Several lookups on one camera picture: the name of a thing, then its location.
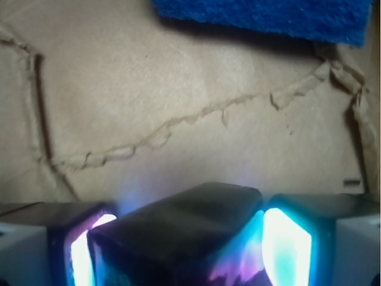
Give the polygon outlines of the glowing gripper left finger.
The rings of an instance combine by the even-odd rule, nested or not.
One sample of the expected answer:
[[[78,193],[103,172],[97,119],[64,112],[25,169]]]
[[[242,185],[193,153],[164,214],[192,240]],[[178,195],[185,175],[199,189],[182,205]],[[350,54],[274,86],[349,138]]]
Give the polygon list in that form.
[[[105,203],[2,203],[1,285],[95,285],[87,234]]]

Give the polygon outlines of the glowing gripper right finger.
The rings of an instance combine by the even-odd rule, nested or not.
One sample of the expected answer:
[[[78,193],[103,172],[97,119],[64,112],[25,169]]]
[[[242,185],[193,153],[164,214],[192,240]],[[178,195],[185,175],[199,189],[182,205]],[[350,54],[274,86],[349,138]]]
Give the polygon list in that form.
[[[365,194],[277,194],[264,213],[271,285],[380,285],[380,204]]]

